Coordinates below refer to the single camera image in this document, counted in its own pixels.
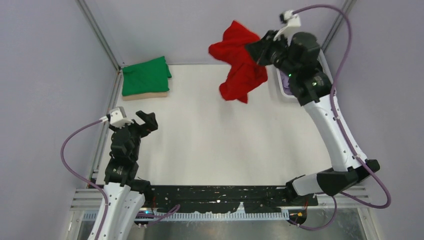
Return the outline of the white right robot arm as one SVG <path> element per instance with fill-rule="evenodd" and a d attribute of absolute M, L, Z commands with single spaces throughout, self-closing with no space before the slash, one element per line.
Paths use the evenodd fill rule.
<path fill-rule="evenodd" d="M 374 175 L 381 166 L 354 145 L 338 108 L 332 80 L 321 68 L 321 47 L 316 37 L 297 32 L 288 42 L 285 37 L 274 40 L 276 34 L 270 30 L 259 41 L 246 44 L 245 49 L 259 66 L 273 65 L 288 77 L 290 92 L 315 123 L 331 161 L 329 169 L 286 183 L 287 202 L 299 205 L 307 195 L 340 194 Z"/>

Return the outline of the red t-shirt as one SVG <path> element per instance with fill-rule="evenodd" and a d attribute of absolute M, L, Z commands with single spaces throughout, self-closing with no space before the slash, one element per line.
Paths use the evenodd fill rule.
<path fill-rule="evenodd" d="M 247 104 L 248 93 L 268 80 L 267 69 L 258 65 L 245 48 L 259 40 L 256 33 L 233 20 L 224 31 L 222 40 L 208 47 L 208 53 L 214 59 L 230 65 L 226 80 L 219 86 L 225 101 L 238 100 Z"/>

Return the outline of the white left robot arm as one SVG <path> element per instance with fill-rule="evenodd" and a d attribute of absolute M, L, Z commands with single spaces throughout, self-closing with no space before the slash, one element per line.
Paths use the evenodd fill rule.
<path fill-rule="evenodd" d="M 150 182 L 137 180 L 141 139 L 158 129 L 155 113 L 142 110 L 138 124 L 127 118 L 123 107 L 112 109 L 100 118 L 112 130 L 110 160 L 105 169 L 102 202 L 89 235 L 90 240 L 125 240 L 141 207 L 153 202 Z"/>

